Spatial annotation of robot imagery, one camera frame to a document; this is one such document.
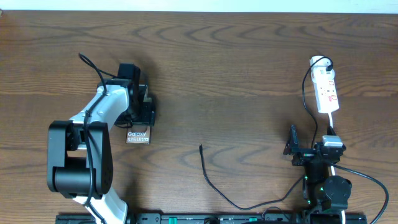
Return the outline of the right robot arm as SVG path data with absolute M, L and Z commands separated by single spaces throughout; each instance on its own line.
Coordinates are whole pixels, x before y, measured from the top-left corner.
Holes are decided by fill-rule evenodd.
M 330 174 L 329 171 L 331 166 L 340 161 L 345 150 L 346 146 L 332 128 L 328 128 L 322 141 L 317 142 L 313 148 L 303 148 L 299 145 L 295 126 L 290 127 L 284 154 L 292 156 L 293 166 L 305 169 L 303 196 L 309 201 L 309 209 L 304 212 L 306 217 L 339 215 L 348 208 L 351 181 Z

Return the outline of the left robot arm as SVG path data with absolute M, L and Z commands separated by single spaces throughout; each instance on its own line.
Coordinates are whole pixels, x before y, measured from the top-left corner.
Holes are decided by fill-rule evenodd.
M 48 129 L 47 186 L 83 205 L 93 223 L 134 223 L 129 205 L 112 186 L 113 158 L 109 132 L 155 124 L 155 104 L 141 69 L 119 65 L 118 74 L 102 79 L 94 98 L 66 121 Z

